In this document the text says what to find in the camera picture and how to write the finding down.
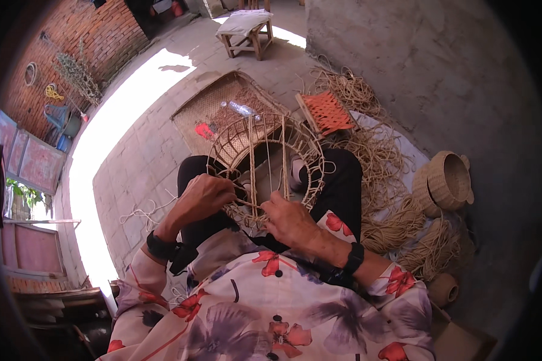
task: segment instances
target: floral blouse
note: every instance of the floral blouse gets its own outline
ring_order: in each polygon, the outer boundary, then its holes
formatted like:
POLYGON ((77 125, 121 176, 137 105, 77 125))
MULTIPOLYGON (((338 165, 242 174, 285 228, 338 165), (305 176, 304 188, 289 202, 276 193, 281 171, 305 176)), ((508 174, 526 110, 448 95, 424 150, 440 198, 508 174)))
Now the floral blouse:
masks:
MULTIPOLYGON (((330 211, 318 225, 354 240, 330 211)), ((166 268, 137 252, 119 281, 113 334, 100 360, 435 358, 427 290, 398 264, 362 290, 368 302, 320 281, 294 260, 303 255, 276 254, 240 230, 224 229, 198 251, 188 266, 191 296, 171 310, 160 296, 166 268)))

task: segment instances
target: wooden stool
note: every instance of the wooden stool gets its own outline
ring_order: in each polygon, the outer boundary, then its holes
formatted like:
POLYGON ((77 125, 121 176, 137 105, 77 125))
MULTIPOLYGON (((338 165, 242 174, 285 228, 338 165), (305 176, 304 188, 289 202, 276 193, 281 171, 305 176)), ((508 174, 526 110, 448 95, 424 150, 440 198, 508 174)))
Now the wooden stool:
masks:
MULTIPOLYGON (((258 0, 247 0, 249 10, 258 10, 259 9, 259 1, 258 0)), ((239 0, 238 2, 238 8, 240 10, 245 9, 245 0, 239 0)), ((269 4, 269 0, 265 0, 265 10, 271 11, 271 5, 269 4)), ((267 49, 267 47, 273 42, 273 28, 271 26, 271 19, 267 21, 267 23, 263 23, 260 25, 257 25, 254 27, 250 32, 249 35, 237 42, 237 44, 232 45, 231 44, 231 37, 233 35, 231 34, 220 34, 221 35, 221 41, 225 45, 225 49, 227 50, 227 54, 229 54, 230 58, 235 57, 235 51, 254 51, 255 56, 258 61, 263 60, 263 52, 267 49), (261 31, 264 26, 267 26, 266 31, 261 31), (260 35, 267 35, 267 40, 265 40, 262 44, 259 39, 260 35), (248 42, 247 45, 241 46, 244 42, 248 42)))

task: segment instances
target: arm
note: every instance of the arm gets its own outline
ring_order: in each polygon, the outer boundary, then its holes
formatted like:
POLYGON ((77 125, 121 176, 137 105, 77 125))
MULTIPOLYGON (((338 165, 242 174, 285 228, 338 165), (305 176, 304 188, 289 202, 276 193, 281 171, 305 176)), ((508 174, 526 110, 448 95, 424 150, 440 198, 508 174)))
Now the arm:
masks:
MULTIPOLYGON (((214 214, 236 198, 230 180, 207 174, 192 179, 154 234, 163 242, 176 242, 182 227, 214 214)), ((152 255, 144 243, 119 280, 118 311, 108 351, 141 343, 169 310, 160 295, 166 285, 166 257, 152 255)))
MULTIPOLYGON (((279 192, 273 192, 261 207, 271 219, 265 226, 276 240, 336 267, 343 268, 346 264, 351 244, 319 228, 301 203, 289 202, 279 192)), ((366 249, 363 263, 353 276, 359 284, 369 287, 390 264, 388 259, 366 249)))
MULTIPOLYGON (((261 207, 270 218, 267 229, 279 242, 339 268, 346 264, 351 244, 320 228, 299 202, 289 202, 273 192, 261 207)), ((407 352, 410 360, 433 359, 432 312, 424 283, 367 250, 353 276, 372 296, 372 304, 382 316, 382 328, 392 330, 393 336, 380 344, 379 358, 407 352)))

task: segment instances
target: wire frame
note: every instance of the wire frame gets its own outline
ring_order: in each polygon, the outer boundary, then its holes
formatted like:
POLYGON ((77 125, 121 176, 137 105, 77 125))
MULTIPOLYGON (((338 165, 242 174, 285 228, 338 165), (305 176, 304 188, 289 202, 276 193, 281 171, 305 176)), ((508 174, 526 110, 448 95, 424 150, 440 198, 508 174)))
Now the wire frame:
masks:
MULTIPOLYGON (((238 199, 236 203, 224 206, 226 213, 245 227, 261 229, 268 220, 266 213, 257 204, 256 171, 262 171, 263 168, 259 166, 267 161, 269 184, 272 187, 271 157, 275 152, 281 154, 282 168, 279 185, 271 191, 282 190, 283 198, 287 200, 292 197, 288 184, 288 165, 290 157, 299 155, 307 168, 308 184, 301 203, 311 210, 324 186, 325 157, 317 136, 303 123, 283 114, 249 116, 223 129, 209 152, 209 174, 235 181, 241 174, 250 171, 251 201, 238 199), (211 165, 212 159, 223 164, 226 169, 215 169, 211 165)), ((242 185, 233 184, 237 189, 247 192, 242 185)))

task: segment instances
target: orange woven panel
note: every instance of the orange woven panel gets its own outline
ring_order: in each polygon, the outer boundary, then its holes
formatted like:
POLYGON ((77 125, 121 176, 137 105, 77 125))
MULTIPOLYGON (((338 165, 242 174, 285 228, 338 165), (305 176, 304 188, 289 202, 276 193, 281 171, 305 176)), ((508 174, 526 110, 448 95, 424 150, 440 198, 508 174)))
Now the orange woven panel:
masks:
POLYGON ((301 95, 323 135, 354 127, 349 113, 339 100, 327 90, 317 95, 301 95))

